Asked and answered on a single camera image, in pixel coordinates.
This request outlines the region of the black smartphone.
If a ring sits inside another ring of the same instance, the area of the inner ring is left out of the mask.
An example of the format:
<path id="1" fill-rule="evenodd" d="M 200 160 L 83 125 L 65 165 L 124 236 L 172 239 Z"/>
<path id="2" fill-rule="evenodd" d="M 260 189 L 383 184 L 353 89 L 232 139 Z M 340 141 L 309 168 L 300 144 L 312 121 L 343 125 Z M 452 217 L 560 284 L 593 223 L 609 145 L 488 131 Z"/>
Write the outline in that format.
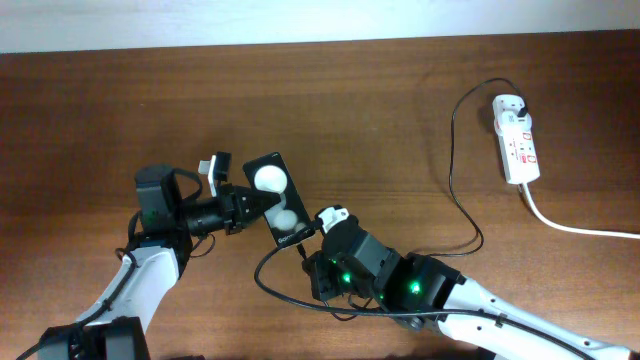
<path id="1" fill-rule="evenodd" d="M 311 223 L 286 163 L 279 152 L 248 161 L 242 167 L 252 189 L 274 195 L 276 204 L 264 212 L 274 242 L 286 244 Z"/>

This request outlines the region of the white power strip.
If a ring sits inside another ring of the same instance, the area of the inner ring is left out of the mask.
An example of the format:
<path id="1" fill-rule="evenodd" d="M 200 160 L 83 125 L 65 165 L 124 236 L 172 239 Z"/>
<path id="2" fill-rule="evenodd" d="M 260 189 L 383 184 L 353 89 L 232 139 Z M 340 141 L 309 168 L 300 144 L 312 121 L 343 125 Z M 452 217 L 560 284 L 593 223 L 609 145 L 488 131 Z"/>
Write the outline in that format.
<path id="1" fill-rule="evenodd" d="M 497 131 L 506 182 L 512 185 L 530 183 L 540 177 L 533 135 L 530 130 Z"/>

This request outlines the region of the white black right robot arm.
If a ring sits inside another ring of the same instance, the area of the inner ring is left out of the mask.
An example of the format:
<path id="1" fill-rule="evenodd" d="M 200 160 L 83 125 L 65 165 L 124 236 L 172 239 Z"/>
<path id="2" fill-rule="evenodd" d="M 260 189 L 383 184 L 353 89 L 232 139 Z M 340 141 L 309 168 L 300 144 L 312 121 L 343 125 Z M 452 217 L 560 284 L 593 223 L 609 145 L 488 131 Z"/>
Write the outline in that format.
<path id="1" fill-rule="evenodd" d="M 491 359 L 636 359 L 627 347 L 594 340 L 509 304 L 431 256 L 400 255 L 344 209 L 312 222 L 323 241 L 304 264 L 319 301 L 371 299 L 395 322 L 478 346 Z"/>

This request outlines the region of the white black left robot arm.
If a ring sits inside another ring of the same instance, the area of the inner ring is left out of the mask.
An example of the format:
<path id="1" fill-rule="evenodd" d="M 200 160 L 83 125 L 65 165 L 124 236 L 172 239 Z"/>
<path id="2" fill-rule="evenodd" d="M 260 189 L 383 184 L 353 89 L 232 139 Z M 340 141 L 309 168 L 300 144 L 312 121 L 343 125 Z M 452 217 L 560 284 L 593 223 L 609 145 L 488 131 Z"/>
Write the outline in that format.
<path id="1" fill-rule="evenodd" d="M 22 353 L 39 359 L 147 359 L 147 328 L 163 297 L 193 256 L 192 240 L 246 229 L 277 205 L 275 192 L 223 183 L 214 197 L 181 195 L 177 176 L 197 174 L 152 165 L 135 175 L 140 209 L 129 221 L 121 266 L 96 302 L 67 325 L 48 328 Z"/>

